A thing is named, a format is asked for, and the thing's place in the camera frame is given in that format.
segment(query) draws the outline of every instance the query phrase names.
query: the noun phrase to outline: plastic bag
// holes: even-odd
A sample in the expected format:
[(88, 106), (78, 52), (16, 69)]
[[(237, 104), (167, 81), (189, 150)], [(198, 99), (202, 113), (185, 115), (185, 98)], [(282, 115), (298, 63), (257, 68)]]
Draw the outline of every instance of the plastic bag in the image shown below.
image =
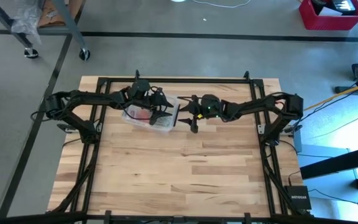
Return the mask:
[(42, 15), (41, 2), (43, 0), (15, 0), (17, 7), (16, 16), (13, 17), (12, 32), (33, 35), (41, 44), (38, 34), (38, 21)]

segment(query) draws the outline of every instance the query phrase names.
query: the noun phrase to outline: butcher block tabletop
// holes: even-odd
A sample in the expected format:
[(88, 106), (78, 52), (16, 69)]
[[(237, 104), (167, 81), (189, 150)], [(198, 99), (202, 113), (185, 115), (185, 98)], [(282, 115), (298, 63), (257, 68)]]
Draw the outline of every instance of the butcher block tabletop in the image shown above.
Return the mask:
[[(82, 77), (79, 90), (94, 92), (97, 81), (95, 76)], [(281, 91), (277, 78), (264, 79), (264, 83), (266, 95)], [(214, 94), (236, 103), (251, 100), (248, 84), (150, 85), (162, 87), (166, 95)], [(111, 91), (126, 86), (131, 83), (116, 82)], [(181, 101), (181, 107), (185, 105), (187, 102)], [(91, 108), (79, 106), (74, 113), (89, 119)], [(169, 133), (153, 132), (127, 124), (121, 116), (122, 111), (107, 108), (89, 214), (104, 215), (111, 210), (114, 215), (243, 217), (249, 212), (252, 217), (270, 216), (254, 114), (229, 123), (200, 120), (198, 134), (181, 122)], [(181, 112), (178, 118), (190, 117), (188, 112)], [(67, 134), (65, 141), (78, 138), (77, 133)], [(293, 144), (291, 138), (282, 140)], [(82, 150), (81, 141), (63, 148), (48, 210), (57, 207), (74, 186)], [(299, 171), (298, 160), (294, 149), (284, 142), (277, 146), (277, 155), (285, 185), (288, 175)], [(300, 174), (292, 175), (291, 182), (301, 185)], [(279, 213), (278, 193), (274, 185), (272, 188)], [(82, 207), (84, 193), (80, 193), (78, 208)]]

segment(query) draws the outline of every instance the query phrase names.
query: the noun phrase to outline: cart wheel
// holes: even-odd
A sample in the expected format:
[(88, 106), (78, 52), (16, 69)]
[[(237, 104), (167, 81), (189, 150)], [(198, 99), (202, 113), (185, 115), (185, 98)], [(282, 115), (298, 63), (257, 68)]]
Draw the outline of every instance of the cart wheel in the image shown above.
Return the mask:
[(86, 52), (82, 49), (80, 50), (80, 59), (87, 61), (91, 57), (91, 52), (87, 50)]
[(32, 49), (32, 54), (30, 54), (27, 50), (24, 50), (24, 56), (29, 59), (35, 59), (38, 57), (38, 51)]

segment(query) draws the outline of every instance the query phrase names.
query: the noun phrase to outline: gray floor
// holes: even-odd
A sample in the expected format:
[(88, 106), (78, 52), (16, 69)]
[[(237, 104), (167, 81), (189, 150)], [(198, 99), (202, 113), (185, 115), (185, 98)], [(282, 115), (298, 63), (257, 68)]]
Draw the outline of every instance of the gray floor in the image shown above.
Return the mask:
[[(93, 0), (86, 3), (79, 27), (83, 31), (358, 37), (358, 25), (350, 32), (305, 30), (298, 5), (296, 0), (254, 0), (245, 7), (221, 9), (191, 1)], [(36, 47), (41, 57), (28, 60), (12, 36), (0, 35), (0, 197), (63, 41), (64, 37), (43, 36), (43, 45)], [(297, 93), (305, 105), (311, 105), (331, 96), (332, 87), (351, 85), (350, 67), (358, 63), (358, 44), (352, 43), (124, 37), (87, 37), (86, 41), (91, 59), (81, 61), (79, 46), (72, 42), (55, 91), (77, 88), (83, 75), (133, 76), (136, 69), (144, 76), (203, 77), (241, 77), (249, 70), (254, 78), (279, 78), (283, 91)], [(328, 146), (310, 137), (356, 117), (358, 96), (350, 96), (305, 120), (302, 138), (308, 139), (306, 144)], [(10, 215), (42, 213), (47, 208), (65, 136), (55, 124), (50, 121), (40, 129)]]

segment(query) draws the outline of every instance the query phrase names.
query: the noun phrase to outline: table leg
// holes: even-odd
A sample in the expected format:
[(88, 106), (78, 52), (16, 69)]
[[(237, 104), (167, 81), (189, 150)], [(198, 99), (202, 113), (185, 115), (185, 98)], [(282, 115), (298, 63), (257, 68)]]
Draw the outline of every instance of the table leg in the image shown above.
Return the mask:
[[(11, 31), (13, 19), (0, 7), (0, 22), (9, 31)], [(32, 43), (27, 39), (25, 34), (12, 32), (12, 35), (24, 46), (24, 56), (27, 58), (37, 58), (38, 52), (32, 48)]]
[(84, 37), (82, 36), (80, 30), (78, 29), (74, 19), (71, 17), (71, 14), (67, 9), (64, 0), (52, 0), (52, 1), (57, 11), (59, 12), (59, 15), (61, 15), (65, 20), (67, 29), (71, 32), (74, 39), (79, 43), (81, 47), (80, 58), (82, 60), (88, 60), (91, 55), (88, 50), (88, 46), (86, 46)]

